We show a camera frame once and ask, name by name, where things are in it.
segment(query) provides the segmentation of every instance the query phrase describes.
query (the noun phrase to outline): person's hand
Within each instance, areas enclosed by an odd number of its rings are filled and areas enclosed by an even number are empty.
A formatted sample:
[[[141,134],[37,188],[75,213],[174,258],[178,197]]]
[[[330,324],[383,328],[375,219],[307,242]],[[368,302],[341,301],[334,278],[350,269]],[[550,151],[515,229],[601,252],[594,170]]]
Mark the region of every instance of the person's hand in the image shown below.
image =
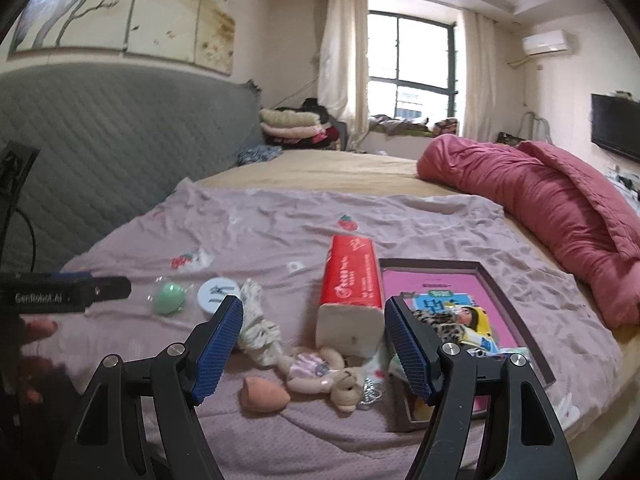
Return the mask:
[[[37,319],[26,323],[22,344],[39,341],[51,336],[58,329],[55,321]],[[31,386],[31,380],[38,375],[50,372],[53,364],[50,360],[37,356],[21,357],[18,362],[17,393],[23,404],[40,404],[42,395]]]

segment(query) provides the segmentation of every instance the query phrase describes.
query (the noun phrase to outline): quilted headboard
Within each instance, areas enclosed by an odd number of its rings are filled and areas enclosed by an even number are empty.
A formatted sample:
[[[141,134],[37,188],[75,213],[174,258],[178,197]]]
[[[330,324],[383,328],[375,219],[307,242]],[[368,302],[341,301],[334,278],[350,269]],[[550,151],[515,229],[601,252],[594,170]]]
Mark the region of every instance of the quilted headboard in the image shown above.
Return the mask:
[[[225,171],[262,142],[259,94],[196,73],[73,63],[0,75],[0,148],[40,155],[20,208],[36,233],[36,270],[58,270],[162,202],[185,177]],[[14,215],[3,269],[28,269],[31,238]]]

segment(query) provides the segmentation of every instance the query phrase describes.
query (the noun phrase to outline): tree painting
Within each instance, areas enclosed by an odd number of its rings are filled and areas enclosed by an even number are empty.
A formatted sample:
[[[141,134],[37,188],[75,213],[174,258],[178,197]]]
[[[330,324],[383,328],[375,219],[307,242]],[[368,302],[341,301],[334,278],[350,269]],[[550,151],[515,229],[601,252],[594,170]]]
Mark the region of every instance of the tree painting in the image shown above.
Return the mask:
[[[202,0],[196,40],[196,63],[230,75],[234,64],[235,0]]]
[[[13,50],[60,46],[121,48],[131,1],[31,0],[18,22]],[[109,13],[120,5],[123,8],[118,12]],[[83,21],[82,26],[74,29],[72,24],[78,20]],[[71,30],[73,37],[64,41]],[[96,41],[107,34],[111,37],[108,44]]]
[[[235,0],[30,0],[11,53],[108,48],[231,74]]]
[[[193,63],[199,6],[200,0],[136,0],[127,52]]]

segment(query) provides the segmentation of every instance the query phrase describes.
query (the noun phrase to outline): pink comforter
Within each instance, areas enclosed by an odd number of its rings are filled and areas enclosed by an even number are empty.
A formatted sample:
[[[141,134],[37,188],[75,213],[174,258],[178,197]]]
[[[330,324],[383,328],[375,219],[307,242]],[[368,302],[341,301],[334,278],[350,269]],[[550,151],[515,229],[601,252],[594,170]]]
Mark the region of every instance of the pink comforter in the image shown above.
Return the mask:
[[[544,142],[512,148],[448,135],[417,167],[423,180],[501,204],[591,285],[608,327],[638,324],[640,218],[591,166]]]

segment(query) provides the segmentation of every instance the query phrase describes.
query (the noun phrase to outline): strawberry print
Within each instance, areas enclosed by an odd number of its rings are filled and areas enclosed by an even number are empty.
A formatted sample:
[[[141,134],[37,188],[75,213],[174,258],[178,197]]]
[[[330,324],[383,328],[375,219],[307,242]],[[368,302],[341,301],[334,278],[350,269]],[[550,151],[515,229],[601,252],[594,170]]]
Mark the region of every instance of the strawberry print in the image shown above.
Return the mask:
[[[172,269],[179,269],[181,266],[186,265],[189,262],[193,261],[193,255],[192,254],[182,254],[181,256],[178,256],[177,258],[172,258],[171,259],[171,268]]]
[[[345,231],[357,231],[358,224],[349,215],[342,215],[338,220],[338,225]]]

